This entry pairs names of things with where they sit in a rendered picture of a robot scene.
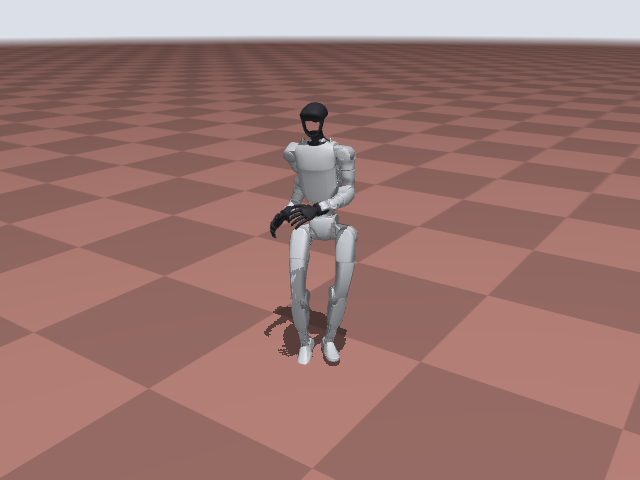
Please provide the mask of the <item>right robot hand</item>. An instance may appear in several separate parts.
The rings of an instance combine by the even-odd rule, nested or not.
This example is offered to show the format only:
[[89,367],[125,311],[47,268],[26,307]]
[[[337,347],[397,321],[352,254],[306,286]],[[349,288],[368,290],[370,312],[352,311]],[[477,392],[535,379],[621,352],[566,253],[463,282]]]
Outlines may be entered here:
[[280,213],[276,214],[274,219],[270,223],[270,232],[274,238],[276,238],[275,231],[277,228],[281,226],[284,220],[288,221],[289,217],[286,218],[287,214],[291,212],[293,209],[292,206],[287,206]]

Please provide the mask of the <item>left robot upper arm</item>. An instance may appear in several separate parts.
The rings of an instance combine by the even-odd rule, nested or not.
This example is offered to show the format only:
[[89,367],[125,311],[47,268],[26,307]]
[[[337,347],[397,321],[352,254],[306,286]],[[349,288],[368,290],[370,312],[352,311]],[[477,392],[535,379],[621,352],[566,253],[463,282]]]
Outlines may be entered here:
[[356,154],[350,146],[335,145],[334,149],[336,158],[341,163],[340,169],[343,181],[343,186],[339,187],[337,193],[346,193],[349,188],[354,189]]

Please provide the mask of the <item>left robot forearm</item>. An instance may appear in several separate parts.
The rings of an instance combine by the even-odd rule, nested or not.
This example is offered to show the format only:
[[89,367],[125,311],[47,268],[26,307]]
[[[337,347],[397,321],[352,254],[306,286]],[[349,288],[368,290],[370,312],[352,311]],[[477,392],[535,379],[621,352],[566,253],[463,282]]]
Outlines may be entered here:
[[339,192],[334,197],[318,204],[322,211],[329,210],[328,213],[333,213],[335,210],[347,206],[354,199],[354,196],[355,190],[353,188],[349,188],[346,193]]

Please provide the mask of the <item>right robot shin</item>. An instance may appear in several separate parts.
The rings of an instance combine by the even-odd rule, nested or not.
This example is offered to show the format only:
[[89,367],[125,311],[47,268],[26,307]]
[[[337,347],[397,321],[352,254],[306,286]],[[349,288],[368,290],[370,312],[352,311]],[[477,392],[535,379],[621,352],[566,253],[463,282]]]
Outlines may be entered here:
[[294,325],[299,333],[299,338],[301,341],[301,346],[303,346],[304,341],[306,341],[306,347],[309,345],[309,319],[310,319],[310,309],[309,303],[305,307],[301,307],[299,303],[294,302],[291,298],[291,311],[292,317],[294,321]]

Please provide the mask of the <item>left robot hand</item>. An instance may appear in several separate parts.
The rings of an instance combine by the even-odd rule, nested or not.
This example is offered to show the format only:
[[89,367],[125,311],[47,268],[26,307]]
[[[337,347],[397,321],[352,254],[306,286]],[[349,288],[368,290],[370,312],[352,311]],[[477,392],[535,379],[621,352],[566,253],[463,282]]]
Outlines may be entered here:
[[[321,201],[321,202],[322,202],[322,201]],[[320,203],[320,202],[318,202],[318,203]],[[310,220],[312,220],[313,218],[315,218],[315,216],[316,216],[316,215],[317,215],[317,216],[321,216],[321,215],[324,215],[324,214],[326,214],[326,213],[328,213],[328,212],[329,212],[329,210],[322,211],[322,210],[321,210],[321,207],[320,207],[320,205],[319,205],[318,203],[313,204],[313,206],[311,206],[311,205],[309,205],[309,204],[308,204],[308,205],[304,205],[304,204],[296,204],[296,205],[293,205],[293,206],[291,207],[292,209],[295,209],[295,208],[300,208],[300,209],[293,210],[293,211],[291,211],[290,213],[288,213],[288,214],[287,214],[286,218],[288,218],[290,215],[292,215],[292,214],[294,214],[294,213],[297,213],[297,214],[293,215],[291,218],[289,218],[289,219],[288,219],[288,223],[289,223],[291,220],[293,220],[294,218],[296,218],[296,217],[298,217],[298,216],[301,216],[301,217],[299,217],[299,218],[295,219],[295,220],[291,223],[291,226],[293,226],[293,225],[294,225],[295,223],[297,223],[298,221],[300,221],[300,220],[304,219],[303,221],[301,221],[301,222],[300,222],[300,223],[295,227],[295,230],[296,230],[298,227],[300,227],[300,226],[301,226],[302,224],[304,224],[305,222],[310,221]],[[298,212],[299,212],[299,213],[298,213]]]

